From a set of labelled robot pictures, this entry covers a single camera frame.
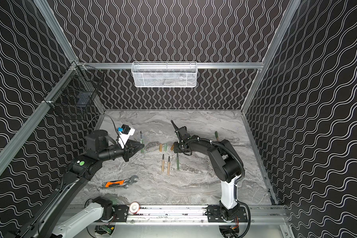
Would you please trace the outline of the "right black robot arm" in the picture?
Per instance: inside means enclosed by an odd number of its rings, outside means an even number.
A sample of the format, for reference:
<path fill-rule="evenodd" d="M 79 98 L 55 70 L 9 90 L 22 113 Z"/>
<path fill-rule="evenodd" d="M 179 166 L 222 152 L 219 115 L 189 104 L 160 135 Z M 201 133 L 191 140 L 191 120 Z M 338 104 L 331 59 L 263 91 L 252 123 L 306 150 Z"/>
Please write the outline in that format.
<path fill-rule="evenodd" d="M 244 164 L 231 143 L 224 139 L 213 141 L 211 139 L 190 135 L 187 127 L 179 128 L 171 122 L 178 138 L 173 143 L 173 151 L 187 156 L 193 152 L 207 155 L 217 178 L 221 181 L 220 214 L 226 221 L 236 218 L 240 205 L 237 199 L 237 183 L 245 178 Z"/>

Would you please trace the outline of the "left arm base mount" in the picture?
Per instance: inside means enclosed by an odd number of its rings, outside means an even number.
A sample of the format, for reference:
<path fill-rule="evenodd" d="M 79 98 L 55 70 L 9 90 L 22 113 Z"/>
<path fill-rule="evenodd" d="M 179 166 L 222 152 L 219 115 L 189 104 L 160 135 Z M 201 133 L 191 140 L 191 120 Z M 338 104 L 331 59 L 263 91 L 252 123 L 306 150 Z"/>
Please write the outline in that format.
<path fill-rule="evenodd" d="M 109 223 L 125 223 L 129 215 L 129 206 L 127 205 L 113 205 L 112 216 Z"/>

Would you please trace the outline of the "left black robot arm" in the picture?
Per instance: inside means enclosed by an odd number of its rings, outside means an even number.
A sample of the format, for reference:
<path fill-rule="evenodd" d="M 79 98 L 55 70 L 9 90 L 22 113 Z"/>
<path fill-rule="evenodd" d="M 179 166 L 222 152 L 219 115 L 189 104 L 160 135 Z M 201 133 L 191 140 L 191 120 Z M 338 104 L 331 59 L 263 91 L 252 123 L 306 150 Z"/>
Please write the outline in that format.
<path fill-rule="evenodd" d="M 102 168 L 103 163 L 117 158 L 125 162 L 144 148 L 144 144 L 125 139 L 114 140 L 106 130 L 95 130 L 86 136 L 86 150 L 72 160 L 57 188 L 40 210 L 17 231 L 6 238 L 73 238 L 94 222 L 112 223 L 119 218 L 112 201 L 96 197 L 85 208 L 59 224 L 75 196 Z"/>

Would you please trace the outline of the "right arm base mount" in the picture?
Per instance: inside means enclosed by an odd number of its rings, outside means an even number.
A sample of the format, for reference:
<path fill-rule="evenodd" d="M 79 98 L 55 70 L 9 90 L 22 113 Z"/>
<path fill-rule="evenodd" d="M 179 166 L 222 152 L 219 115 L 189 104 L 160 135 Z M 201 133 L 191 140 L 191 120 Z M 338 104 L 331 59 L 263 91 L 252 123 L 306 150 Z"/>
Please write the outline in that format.
<path fill-rule="evenodd" d="M 236 219 L 242 223 L 248 221 L 246 209 L 239 204 L 232 209 L 227 209 L 222 204 L 209 205 L 204 214 L 207 216 L 209 223 L 233 223 L 236 222 Z"/>

